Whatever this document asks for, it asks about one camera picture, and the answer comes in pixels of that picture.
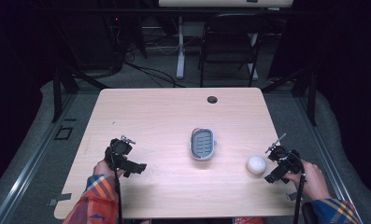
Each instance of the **cable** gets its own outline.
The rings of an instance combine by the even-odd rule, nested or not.
[[[138,48],[128,49],[126,53],[126,59],[130,62],[135,61],[137,51],[139,51]]]
[[[157,83],[157,81],[154,79],[154,77],[157,77],[157,78],[159,78],[159,79],[161,79],[163,81],[166,81],[168,83],[173,84],[173,88],[176,88],[176,87],[185,88],[185,86],[179,85],[169,74],[167,74],[167,73],[165,73],[163,71],[160,71],[160,70],[157,70],[157,69],[153,69],[153,68],[147,68],[147,67],[138,66],[138,65],[135,65],[133,63],[128,63],[128,62],[124,62],[124,64],[127,64],[127,65],[133,67],[134,69],[139,70],[139,71],[145,73],[155,83]]]
[[[166,55],[169,55],[169,54],[172,54],[172,53],[175,53],[177,51],[177,49],[179,48],[179,45],[177,46],[165,46],[165,47],[161,47],[159,46],[158,44],[154,43],[153,45],[155,45],[157,48],[149,48],[149,49],[158,49],[162,54],[166,54]],[[171,50],[169,52],[165,52],[162,50],[162,48],[175,48],[174,50]]]
[[[301,159],[299,159],[296,155],[294,155],[291,152],[289,154],[292,154],[296,159],[298,159],[299,164],[301,166],[301,179],[299,181],[298,191],[296,192],[295,211],[294,211],[294,214],[293,214],[293,224],[297,224],[298,219],[299,219],[299,208],[301,206],[302,192],[304,190],[306,174],[305,174],[305,167],[304,167],[304,164],[302,163]]]
[[[116,167],[116,163],[114,162],[115,160],[113,159],[113,154],[110,154],[111,161],[114,167],[113,173],[115,174],[115,190],[116,193],[118,194],[118,223],[122,224],[123,223],[123,214],[121,212],[121,183],[119,182],[119,177],[118,177],[118,167]]]

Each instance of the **human hand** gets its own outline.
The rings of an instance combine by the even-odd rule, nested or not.
[[[118,170],[116,172],[118,174],[118,177],[121,177],[126,171]],[[115,173],[109,168],[107,165],[107,162],[102,160],[97,163],[97,165],[93,168],[93,175],[112,175],[115,176]]]
[[[305,168],[306,182],[304,185],[304,193],[312,200],[322,200],[322,199],[330,199],[332,198],[329,191],[327,184],[325,182],[324,174],[322,173],[321,169],[316,165],[312,164],[311,162],[302,160]],[[290,174],[287,173],[284,178],[290,179],[295,186],[298,188],[299,182],[301,179],[301,174]]]

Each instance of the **black cable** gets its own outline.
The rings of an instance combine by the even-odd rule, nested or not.
[[[300,209],[300,206],[301,206],[302,192],[304,190],[306,174],[305,174],[305,167],[304,167],[304,164],[302,163],[301,159],[298,158],[293,153],[290,153],[290,154],[292,154],[296,159],[299,160],[299,165],[301,166],[301,179],[299,180],[298,191],[296,192],[295,211],[294,211],[294,214],[293,214],[293,224],[297,224],[298,219],[299,219],[299,209]]]
[[[147,76],[148,76],[150,79],[152,79],[152,81],[153,81],[154,83],[156,83],[156,85],[158,85],[158,86],[160,86],[160,87],[163,87],[162,84],[160,84],[158,81],[156,81],[156,80],[153,78],[153,75],[152,75],[152,74],[147,74]]]
[[[166,35],[163,35],[162,33],[162,29],[161,28],[155,28],[153,29],[151,32],[149,32],[148,34],[145,34],[144,33],[144,36],[145,37],[154,37],[155,40],[159,40],[159,39],[162,39],[162,38],[165,38]]]
[[[113,165],[113,168],[114,168],[114,171],[113,173],[115,174],[115,190],[116,190],[116,193],[118,194],[118,223],[119,224],[122,224],[123,223],[123,214],[121,212],[121,183],[119,182],[119,177],[118,177],[118,167],[116,167],[116,162],[115,160],[113,159],[113,155],[112,155],[112,149],[110,150],[111,154],[111,162],[112,162],[112,165]]]
[[[155,39],[151,39],[151,40],[148,40],[145,42],[145,44],[156,44],[156,43],[159,43],[161,41],[164,41],[164,42],[167,42],[168,40],[172,40],[172,42],[175,42],[175,43],[178,43],[178,41],[172,37],[172,36],[169,36],[169,35],[163,35],[163,36],[159,36]]]
[[[137,70],[145,73],[149,77],[157,77],[157,78],[159,78],[159,79],[161,79],[163,81],[166,81],[168,83],[172,83],[173,84],[173,88],[176,88],[176,87],[185,88],[185,86],[179,85],[170,75],[168,75],[167,73],[165,73],[163,71],[160,71],[160,70],[157,70],[157,69],[153,69],[153,68],[147,68],[147,67],[138,66],[138,65],[135,65],[133,63],[128,63],[128,62],[124,62],[124,64],[127,64],[127,65],[133,67],[134,69],[137,69]]]
[[[133,62],[136,60],[136,51],[138,51],[138,48],[133,47],[132,49],[128,49],[126,52],[126,59],[130,62]]]

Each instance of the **wooden table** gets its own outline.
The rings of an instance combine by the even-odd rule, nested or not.
[[[207,101],[218,99],[216,104]],[[209,128],[217,140],[209,161],[189,149],[193,129]],[[268,184],[277,167],[262,175],[246,168],[278,139],[263,95],[255,88],[103,90],[64,185],[71,200],[58,202],[65,218],[84,191],[86,179],[113,138],[136,141],[130,161],[146,163],[141,174],[121,178],[123,218],[291,216],[293,184]]]

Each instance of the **white ball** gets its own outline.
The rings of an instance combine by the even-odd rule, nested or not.
[[[261,175],[266,170],[266,161],[261,156],[251,156],[247,162],[247,169],[255,175]]]

